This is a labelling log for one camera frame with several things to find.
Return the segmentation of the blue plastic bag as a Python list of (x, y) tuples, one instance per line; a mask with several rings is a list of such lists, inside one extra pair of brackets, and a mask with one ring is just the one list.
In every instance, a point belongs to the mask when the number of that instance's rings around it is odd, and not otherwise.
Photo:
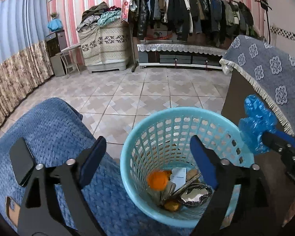
[(256, 95), (244, 100), (246, 117), (239, 120), (241, 138), (254, 155), (268, 152), (270, 149), (262, 142), (264, 132), (275, 133), (278, 120)]

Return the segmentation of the orange peel piece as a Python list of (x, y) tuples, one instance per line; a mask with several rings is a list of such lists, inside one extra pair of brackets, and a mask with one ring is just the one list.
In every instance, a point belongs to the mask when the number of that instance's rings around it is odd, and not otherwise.
[(175, 199), (166, 200), (164, 205), (164, 209), (170, 212), (177, 212), (181, 209), (181, 203), (179, 203)]
[(171, 171), (154, 170), (147, 176), (147, 184), (154, 191), (163, 191), (170, 180)]

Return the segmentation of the light blue paper leaflet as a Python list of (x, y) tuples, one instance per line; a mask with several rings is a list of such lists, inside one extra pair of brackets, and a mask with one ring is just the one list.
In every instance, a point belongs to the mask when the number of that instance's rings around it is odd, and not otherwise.
[(175, 167), (171, 170), (170, 181), (176, 185), (175, 191), (186, 184), (186, 173), (187, 169), (185, 167)]

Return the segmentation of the green grey foil packaging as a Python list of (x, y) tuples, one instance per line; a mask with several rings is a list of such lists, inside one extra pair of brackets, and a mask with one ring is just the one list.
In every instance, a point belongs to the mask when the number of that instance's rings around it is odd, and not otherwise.
[(162, 191), (156, 191), (148, 188), (147, 192), (157, 206), (161, 206), (171, 197), (176, 188), (176, 184), (169, 181)]

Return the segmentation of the beige phone case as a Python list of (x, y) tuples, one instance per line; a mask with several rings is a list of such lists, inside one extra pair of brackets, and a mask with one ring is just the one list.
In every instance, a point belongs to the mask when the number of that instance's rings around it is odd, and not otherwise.
[(18, 226), (20, 205), (10, 196), (6, 197), (6, 215), (14, 226)]

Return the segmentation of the grey floral fringed cloth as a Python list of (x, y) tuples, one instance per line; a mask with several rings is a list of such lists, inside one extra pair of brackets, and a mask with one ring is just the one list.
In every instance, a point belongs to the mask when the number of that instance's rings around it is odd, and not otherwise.
[(274, 112), (284, 131), (295, 135), (295, 58), (255, 38), (239, 35), (219, 61), (235, 69)]

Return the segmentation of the blue quilted blanket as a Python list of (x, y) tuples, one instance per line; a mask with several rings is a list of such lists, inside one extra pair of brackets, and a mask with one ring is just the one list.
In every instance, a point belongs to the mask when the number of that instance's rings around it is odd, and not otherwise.
[[(82, 115), (59, 98), (42, 101), (25, 113), (0, 138), (0, 235), (17, 228), (6, 215), (6, 198), (21, 203), (25, 189), (18, 185), (9, 151), (23, 137), (38, 163), (59, 166), (91, 147), (95, 137)], [(119, 165), (105, 155), (82, 194), (107, 235), (189, 235), (191, 229), (167, 226), (141, 212), (124, 189)]]

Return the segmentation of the light blue plastic basket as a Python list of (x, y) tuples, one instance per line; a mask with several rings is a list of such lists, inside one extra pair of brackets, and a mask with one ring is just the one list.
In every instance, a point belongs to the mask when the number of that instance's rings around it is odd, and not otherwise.
[(143, 119), (129, 133), (121, 151), (120, 173), (128, 196), (144, 214), (168, 226), (194, 228), (208, 204), (183, 207), (174, 213), (166, 211), (149, 195), (147, 176), (154, 170), (197, 168), (190, 151), (190, 139), (194, 135), (221, 159), (241, 167), (254, 163), (254, 155), (233, 122), (194, 107), (170, 108)]

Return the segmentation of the low shelf with lace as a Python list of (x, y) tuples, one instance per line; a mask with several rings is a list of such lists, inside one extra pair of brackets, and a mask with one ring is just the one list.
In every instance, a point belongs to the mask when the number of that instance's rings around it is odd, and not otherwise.
[(226, 50), (174, 42), (137, 44), (138, 62), (145, 67), (197, 68), (221, 70), (219, 61)]

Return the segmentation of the clothes rack with garments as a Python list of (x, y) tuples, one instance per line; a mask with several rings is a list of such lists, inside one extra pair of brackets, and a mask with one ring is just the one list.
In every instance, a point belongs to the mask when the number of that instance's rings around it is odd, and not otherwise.
[(123, 0), (121, 19), (130, 24), (134, 64), (137, 44), (174, 42), (227, 50), (240, 34), (259, 38), (257, 21), (243, 1)]

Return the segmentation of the small white table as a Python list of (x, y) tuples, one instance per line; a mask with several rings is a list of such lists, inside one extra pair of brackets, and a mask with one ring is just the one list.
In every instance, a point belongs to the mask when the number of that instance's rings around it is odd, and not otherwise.
[(77, 71), (80, 73), (79, 63), (77, 59), (78, 52), (81, 51), (81, 45), (76, 44), (61, 50), (58, 55), (65, 66), (65, 74), (69, 78), (70, 73)]

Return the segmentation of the blue and floral curtain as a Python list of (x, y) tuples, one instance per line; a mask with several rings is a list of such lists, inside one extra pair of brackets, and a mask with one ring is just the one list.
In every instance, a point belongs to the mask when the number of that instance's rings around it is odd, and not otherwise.
[(0, 0), (0, 127), (54, 73), (47, 52), (47, 0)]

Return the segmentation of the black water dispenser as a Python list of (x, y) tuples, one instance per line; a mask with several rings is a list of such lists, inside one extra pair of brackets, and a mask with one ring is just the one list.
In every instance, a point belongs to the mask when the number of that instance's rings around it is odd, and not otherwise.
[(47, 51), (49, 54), (52, 69), (56, 77), (65, 75), (65, 66), (61, 60), (61, 50), (67, 48), (64, 30), (55, 31), (46, 36)]

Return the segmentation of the patterned cloth covered cabinet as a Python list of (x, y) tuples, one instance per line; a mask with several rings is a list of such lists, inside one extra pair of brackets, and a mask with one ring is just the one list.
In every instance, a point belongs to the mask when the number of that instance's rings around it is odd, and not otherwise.
[(105, 26), (94, 23), (81, 29), (78, 35), (89, 72), (126, 70), (132, 52), (127, 23), (119, 19)]

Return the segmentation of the blue cloth covered bottle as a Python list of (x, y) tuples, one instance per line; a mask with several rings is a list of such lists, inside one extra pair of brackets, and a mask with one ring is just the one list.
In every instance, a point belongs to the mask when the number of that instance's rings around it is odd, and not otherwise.
[(60, 19), (56, 18), (56, 19), (52, 19), (48, 23), (47, 28), (51, 32), (55, 32), (55, 31), (58, 31), (58, 30), (62, 30), (63, 29), (63, 25), (62, 25), (62, 22), (60, 21)]

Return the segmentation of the pile of clothes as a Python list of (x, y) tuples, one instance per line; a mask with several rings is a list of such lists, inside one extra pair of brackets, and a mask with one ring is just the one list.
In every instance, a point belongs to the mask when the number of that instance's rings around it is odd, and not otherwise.
[(95, 5), (85, 10), (81, 16), (81, 22), (76, 31), (81, 32), (89, 27), (108, 25), (121, 17), (121, 8), (112, 6), (108, 7), (105, 2)]

